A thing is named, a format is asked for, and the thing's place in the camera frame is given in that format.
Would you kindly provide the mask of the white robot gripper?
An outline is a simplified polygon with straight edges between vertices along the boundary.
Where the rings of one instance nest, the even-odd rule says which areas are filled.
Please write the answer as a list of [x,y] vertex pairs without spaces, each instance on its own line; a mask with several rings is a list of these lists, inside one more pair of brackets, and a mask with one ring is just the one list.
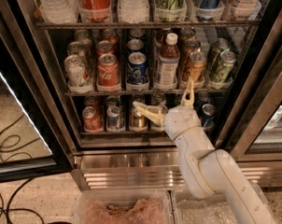
[[145,105],[137,101],[133,102],[133,106],[141,115],[145,116],[156,125],[163,125],[164,131],[172,140],[175,140],[185,131],[201,126],[200,119],[193,109],[194,81],[191,77],[188,80],[180,103],[182,105],[169,109],[166,116],[163,114],[160,106]]

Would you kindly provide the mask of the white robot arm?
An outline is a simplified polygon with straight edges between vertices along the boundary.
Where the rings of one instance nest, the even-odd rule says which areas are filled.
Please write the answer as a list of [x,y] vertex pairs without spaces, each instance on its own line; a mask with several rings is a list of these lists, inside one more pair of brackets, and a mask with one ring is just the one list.
[[136,110],[163,127],[178,149],[178,167],[190,194],[204,199],[224,195],[239,224],[276,224],[234,158],[210,142],[194,104],[194,81],[189,80],[179,105],[163,113],[159,106],[134,103]]

